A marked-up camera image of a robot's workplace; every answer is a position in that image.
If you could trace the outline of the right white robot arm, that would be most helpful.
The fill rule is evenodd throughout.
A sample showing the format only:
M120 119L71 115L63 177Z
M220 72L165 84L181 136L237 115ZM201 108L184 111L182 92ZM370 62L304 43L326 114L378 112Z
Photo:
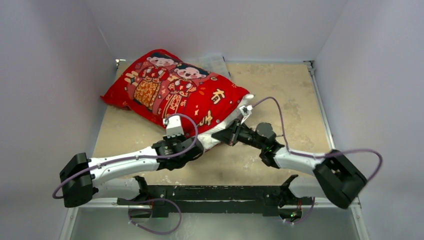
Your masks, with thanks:
M259 157L268 167L308 174L306 178L295 177L281 189L280 196L288 204L303 197L318 197L347 209L368 183L358 168L338 150L333 149L324 156L289 151L276 140L277 135L267 122L252 129L237 120L211 136L229 146L241 142L259 149Z

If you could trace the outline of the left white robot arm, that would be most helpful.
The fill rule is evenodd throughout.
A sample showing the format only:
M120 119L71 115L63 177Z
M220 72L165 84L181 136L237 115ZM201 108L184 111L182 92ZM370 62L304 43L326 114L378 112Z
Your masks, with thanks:
M74 155L59 173L60 185L53 192L66 208L82 206L93 199L119 197L117 179L140 172L181 169L202 156L204 147L195 137L164 137L141 150L122 155L88 158Z

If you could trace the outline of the red printed pillowcase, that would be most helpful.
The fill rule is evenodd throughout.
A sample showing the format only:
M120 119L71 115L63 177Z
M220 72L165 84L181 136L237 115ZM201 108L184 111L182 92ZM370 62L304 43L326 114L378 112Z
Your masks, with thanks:
M161 127L164 118L184 114L205 133L224 123L249 97L247 89L223 75L155 49L135 60L101 99Z

